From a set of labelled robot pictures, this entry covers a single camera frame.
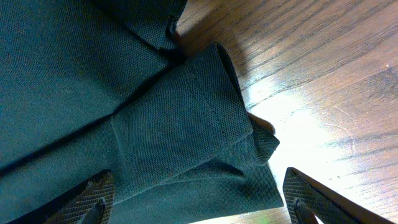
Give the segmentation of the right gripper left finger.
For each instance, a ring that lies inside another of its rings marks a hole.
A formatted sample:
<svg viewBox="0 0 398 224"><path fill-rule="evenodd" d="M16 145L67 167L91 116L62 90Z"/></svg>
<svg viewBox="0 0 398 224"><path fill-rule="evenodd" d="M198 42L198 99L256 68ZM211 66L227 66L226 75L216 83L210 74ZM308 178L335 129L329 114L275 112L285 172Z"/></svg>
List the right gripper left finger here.
<svg viewBox="0 0 398 224"><path fill-rule="evenodd" d="M40 208L13 221L43 224L107 224L115 197L114 177L102 170Z"/></svg>

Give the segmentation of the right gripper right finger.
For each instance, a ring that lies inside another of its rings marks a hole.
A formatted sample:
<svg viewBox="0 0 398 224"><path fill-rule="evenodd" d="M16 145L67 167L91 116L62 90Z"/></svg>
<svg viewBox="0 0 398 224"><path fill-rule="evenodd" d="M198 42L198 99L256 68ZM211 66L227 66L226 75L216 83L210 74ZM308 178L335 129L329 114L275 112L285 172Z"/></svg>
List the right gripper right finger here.
<svg viewBox="0 0 398 224"><path fill-rule="evenodd" d="M282 189L294 224L393 224L293 167L287 168Z"/></svg>

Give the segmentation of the black polo shirt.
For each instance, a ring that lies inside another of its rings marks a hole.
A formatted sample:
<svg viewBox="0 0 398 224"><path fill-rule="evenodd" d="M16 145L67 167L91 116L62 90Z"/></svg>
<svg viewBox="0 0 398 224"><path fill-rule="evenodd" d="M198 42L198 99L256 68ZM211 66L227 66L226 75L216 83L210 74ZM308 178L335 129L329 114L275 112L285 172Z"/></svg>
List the black polo shirt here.
<svg viewBox="0 0 398 224"><path fill-rule="evenodd" d="M109 170L111 223L283 206L279 145L246 112L221 45L172 36L185 1L1 2L1 222Z"/></svg>

